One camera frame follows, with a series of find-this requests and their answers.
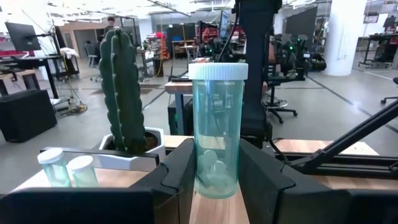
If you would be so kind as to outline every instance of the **ceiling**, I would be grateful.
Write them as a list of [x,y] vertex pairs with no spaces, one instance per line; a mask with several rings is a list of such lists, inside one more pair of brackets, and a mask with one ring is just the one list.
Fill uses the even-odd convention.
[[[109,15],[145,18],[151,14],[180,13],[190,16],[195,11],[232,8],[235,0],[47,0],[53,17],[63,20],[98,19]],[[366,11],[379,12],[384,0],[368,0]],[[329,13],[331,0],[283,0],[284,10],[318,6]]]

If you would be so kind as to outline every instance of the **office chair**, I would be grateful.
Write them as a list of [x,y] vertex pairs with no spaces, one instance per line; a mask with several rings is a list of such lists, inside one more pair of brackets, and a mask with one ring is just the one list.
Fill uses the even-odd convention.
[[271,112],[275,117],[278,118],[279,123],[283,124],[284,120],[282,117],[279,115],[278,112],[290,112],[293,113],[294,116],[297,116],[298,113],[295,110],[291,109],[285,109],[284,107],[287,106],[287,102],[285,100],[280,100],[275,97],[275,87],[280,86],[282,83],[285,82],[292,82],[292,81],[297,81],[295,78],[290,78],[290,77],[280,77],[276,75],[276,65],[281,64],[283,60],[288,60],[289,59],[289,54],[287,58],[283,58],[283,56],[277,54],[276,52],[282,53],[278,47],[280,47],[281,41],[278,41],[279,38],[275,38],[275,42],[269,44],[269,48],[266,49],[269,51],[269,67],[268,69],[264,70],[264,80],[268,84],[268,89],[271,89],[271,93],[269,94],[268,100],[266,102],[263,102],[265,104],[265,107],[268,109],[269,112]]
[[[394,79],[392,79],[392,81],[398,85],[398,77],[395,77]],[[381,104],[386,104],[387,100],[398,100],[398,96],[390,96],[390,97],[385,97],[384,99],[382,99],[380,101]]]
[[[97,38],[97,43],[95,44],[95,49],[94,49],[94,55],[96,57],[94,57],[94,62],[96,65],[100,64],[100,60],[101,60],[101,51],[100,51],[100,46],[101,46],[101,42],[104,39],[103,35],[99,35]],[[95,78],[90,78],[91,81],[102,81],[102,77],[101,74],[97,75]]]
[[88,66],[91,68],[94,68],[97,64],[95,64],[95,58],[97,55],[95,55],[95,47],[96,44],[85,44],[85,49],[88,55]]

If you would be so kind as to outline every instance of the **person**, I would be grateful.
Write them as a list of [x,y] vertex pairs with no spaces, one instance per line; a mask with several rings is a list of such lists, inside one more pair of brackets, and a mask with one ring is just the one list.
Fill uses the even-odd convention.
[[104,35],[106,35],[106,33],[107,33],[109,30],[112,30],[113,27],[114,27],[114,18],[113,18],[112,16],[109,16],[109,17],[108,17],[108,26],[105,27],[105,29],[104,29]]

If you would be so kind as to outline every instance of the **black box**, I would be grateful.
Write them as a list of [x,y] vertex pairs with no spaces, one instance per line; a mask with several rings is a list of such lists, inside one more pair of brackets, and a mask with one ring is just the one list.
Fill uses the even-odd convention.
[[[193,102],[191,96],[184,96],[183,120],[185,131],[184,135],[193,136]],[[175,108],[175,101],[167,107],[167,114],[169,116],[169,128],[171,135],[178,135],[177,126],[177,109]]]
[[7,142],[26,142],[56,124],[45,90],[25,90],[0,98],[0,129]]

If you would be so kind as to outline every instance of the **white pot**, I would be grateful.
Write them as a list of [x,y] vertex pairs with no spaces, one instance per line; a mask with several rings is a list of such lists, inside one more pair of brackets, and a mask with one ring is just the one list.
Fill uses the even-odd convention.
[[[156,135],[158,139],[158,146],[148,150],[147,152],[156,153],[159,155],[159,160],[162,161],[166,158],[166,150],[164,146],[164,133],[163,129],[159,128],[147,128],[145,130],[151,131]],[[105,149],[110,141],[113,140],[112,134],[104,136],[99,150]],[[105,169],[122,169],[122,170],[139,170],[150,172],[156,168],[156,162],[154,158],[147,157],[120,157],[112,155],[97,155],[101,168]]]

